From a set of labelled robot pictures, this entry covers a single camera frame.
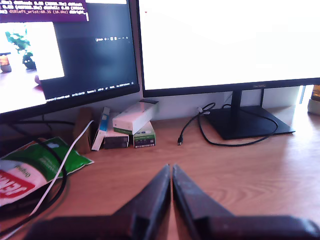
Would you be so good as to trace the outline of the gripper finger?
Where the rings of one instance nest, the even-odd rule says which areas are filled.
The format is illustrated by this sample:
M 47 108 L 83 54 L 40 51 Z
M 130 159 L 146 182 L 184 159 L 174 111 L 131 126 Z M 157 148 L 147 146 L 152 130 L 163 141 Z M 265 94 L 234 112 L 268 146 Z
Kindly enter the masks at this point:
M 118 209 L 115 216 L 131 218 L 128 240 L 160 240 L 168 232 L 171 204 L 171 170 L 166 164 L 131 200 Z
M 173 200 L 193 240 L 207 240 L 213 217 L 233 217 L 229 210 L 206 194 L 179 165 L 172 169 Z

